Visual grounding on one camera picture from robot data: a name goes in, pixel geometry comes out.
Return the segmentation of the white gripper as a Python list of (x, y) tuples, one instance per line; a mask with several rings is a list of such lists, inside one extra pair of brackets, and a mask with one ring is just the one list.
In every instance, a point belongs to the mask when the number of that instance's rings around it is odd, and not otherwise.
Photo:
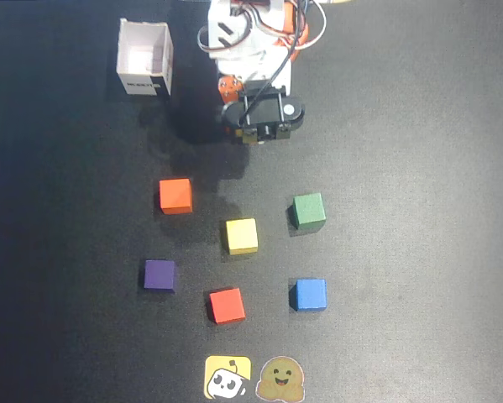
[(224, 104), (236, 102), (238, 93), (249, 81), (268, 81), (288, 54), (288, 49), (273, 46), (268, 50), (241, 58), (216, 59), (217, 88)]

